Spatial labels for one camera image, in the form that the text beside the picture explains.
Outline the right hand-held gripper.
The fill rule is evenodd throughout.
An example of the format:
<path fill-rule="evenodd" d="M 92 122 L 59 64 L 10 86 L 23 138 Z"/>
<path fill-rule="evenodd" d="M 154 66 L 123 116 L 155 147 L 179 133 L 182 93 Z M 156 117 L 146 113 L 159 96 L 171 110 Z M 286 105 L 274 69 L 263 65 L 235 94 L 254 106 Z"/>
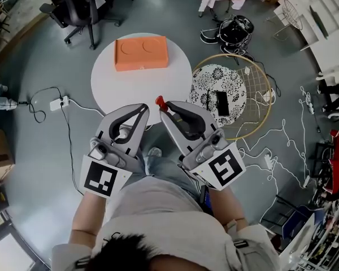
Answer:
<path fill-rule="evenodd" d="M 217 130 L 208 110 L 182 101 L 168 101 L 166 105 L 188 125 L 181 126 L 169 111 L 159 110 L 161 122 L 184 156 L 182 164 L 193 178 L 220 191 L 245 172 L 236 144 L 230 144 L 224 132 Z"/>

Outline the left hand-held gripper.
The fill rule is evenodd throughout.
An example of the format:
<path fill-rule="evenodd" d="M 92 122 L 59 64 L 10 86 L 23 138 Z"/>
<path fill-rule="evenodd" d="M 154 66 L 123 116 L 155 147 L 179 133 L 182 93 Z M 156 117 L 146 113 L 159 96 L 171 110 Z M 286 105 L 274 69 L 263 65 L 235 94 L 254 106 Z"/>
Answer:
<path fill-rule="evenodd" d="M 137 151 L 150 111 L 145 103 L 130 104 L 107 114 L 96 136 L 90 141 L 90 151 L 83 156 L 80 187 L 87 192 L 110 199 L 139 171 Z M 135 121 L 127 136 L 120 136 L 120 126 L 129 119 Z"/>

